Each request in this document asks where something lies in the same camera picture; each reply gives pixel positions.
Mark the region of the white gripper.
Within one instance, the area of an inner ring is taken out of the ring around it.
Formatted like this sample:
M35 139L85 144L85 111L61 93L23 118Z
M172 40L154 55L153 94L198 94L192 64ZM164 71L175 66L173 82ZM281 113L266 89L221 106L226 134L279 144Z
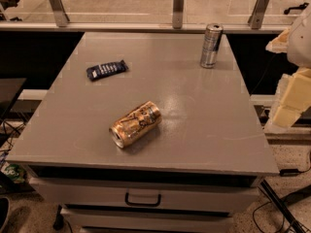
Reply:
M285 29L265 49L287 53L288 60L299 66L292 75L282 76L271 108L272 123L289 128L311 107L311 7L300 14L291 29Z

